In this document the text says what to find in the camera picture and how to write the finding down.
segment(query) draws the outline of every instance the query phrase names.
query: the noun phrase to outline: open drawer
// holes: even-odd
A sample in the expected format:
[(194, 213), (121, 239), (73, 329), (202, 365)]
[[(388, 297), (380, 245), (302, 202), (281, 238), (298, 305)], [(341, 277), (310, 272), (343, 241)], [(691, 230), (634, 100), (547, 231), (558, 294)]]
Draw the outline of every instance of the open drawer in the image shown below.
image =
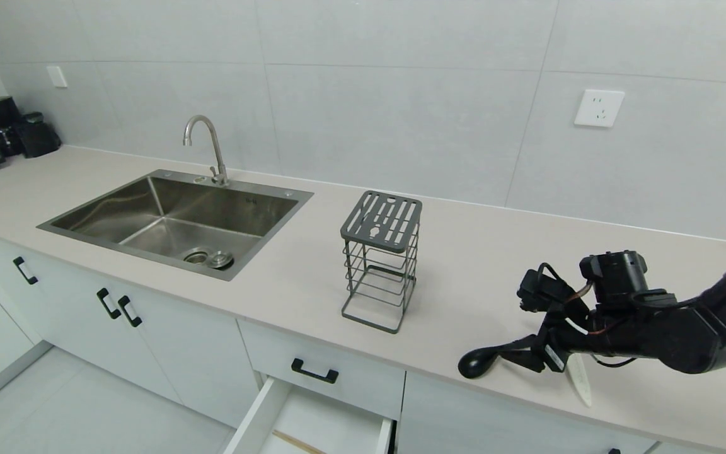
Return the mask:
[(224, 454), (387, 454), (393, 423), (269, 377)]

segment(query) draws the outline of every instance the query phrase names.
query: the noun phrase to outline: sink drain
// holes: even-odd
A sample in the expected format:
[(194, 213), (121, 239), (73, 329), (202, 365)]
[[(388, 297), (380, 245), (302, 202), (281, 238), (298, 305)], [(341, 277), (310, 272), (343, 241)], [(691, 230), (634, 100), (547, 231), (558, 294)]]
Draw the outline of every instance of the sink drain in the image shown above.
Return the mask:
[(215, 270), (224, 270), (234, 264), (234, 255), (231, 251), (215, 251), (207, 247), (195, 247), (187, 250), (179, 255), (179, 258), (188, 264), (203, 265)]
[(234, 264), (234, 255), (231, 255), (231, 252), (222, 252), (222, 250), (214, 253), (206, 263), (208, 267), (214, 268), (215, 270), (229, 267), (231, 264)]
[(184, 257), (184, 262), (200, 265), (203, 262), (207, 261), (208, 258), (209, 255), (204, 250), (196, 250), (195, 252), (190, 253), (190, 255)]

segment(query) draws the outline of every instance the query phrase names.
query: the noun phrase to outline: countertop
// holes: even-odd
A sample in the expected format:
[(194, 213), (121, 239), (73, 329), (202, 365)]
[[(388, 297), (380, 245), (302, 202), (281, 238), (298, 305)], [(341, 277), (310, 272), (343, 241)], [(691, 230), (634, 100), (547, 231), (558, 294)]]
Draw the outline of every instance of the countertop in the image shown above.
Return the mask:
[(563, 374), (537, 374), (502, 361), (478, 380), (464, 379), (456, 370), (458, 359), (472, 348), (536, 333), (542, 315), (522, 312), (515, 296), (527, 268), (549, 262), (576, 288), (583, 281), (582, 257), (637, 250), (648, 264), (649, 286), (686, 299), (726, 270), (725, 241), (419, 197), (418, 284), (394, 335), (340, 316), (347, 296), (340, 225), (362, 194), (360, 187), (229, 172), (241, 181), (314, 192), (231, 282), (36, 228), (156, 169), (208, 174), (206, 166), (71, 146), (10, 161), (0, 169), (0, 239), (547, 412), (726, 451), (726, 369), (689, 376), (656, 360), (610, 369), (588, 358), (592, 408), (582, 404)]

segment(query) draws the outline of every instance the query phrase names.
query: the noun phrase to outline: faucet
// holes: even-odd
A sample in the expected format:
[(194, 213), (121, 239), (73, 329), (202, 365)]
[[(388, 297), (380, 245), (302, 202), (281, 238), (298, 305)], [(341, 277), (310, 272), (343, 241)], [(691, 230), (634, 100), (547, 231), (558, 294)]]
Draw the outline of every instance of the faucet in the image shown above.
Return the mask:
[(226, 175), (226, 165), (222, 163), (222, 153), (220, 153), (220, 144), (217, 143), (217, 131), (214, 130), (214, 124), (204, 115), (194, 115), (187, 121), (187, 127), (184, 128), (184, 145), (192, 146), (192, 127), (195, 126), (198, 121), (204, 122), (208, 127), (209, 133), (212, 137), (212, 146), (214, 147), (214, 157), (217, 158), (217, 170), (214, 166), (209, 167), (212, 171), (213, 183), (219, 184), (220, 186), (228, 186), (228, 176)]

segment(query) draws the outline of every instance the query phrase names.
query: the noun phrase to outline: floor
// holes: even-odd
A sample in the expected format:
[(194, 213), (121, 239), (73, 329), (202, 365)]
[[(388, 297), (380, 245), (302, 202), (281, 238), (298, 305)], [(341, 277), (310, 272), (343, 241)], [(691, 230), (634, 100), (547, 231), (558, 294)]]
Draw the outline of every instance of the floor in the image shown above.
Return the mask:
[(60, 348), (0, 391), (0, 454), (217, 454), (233, 434)]

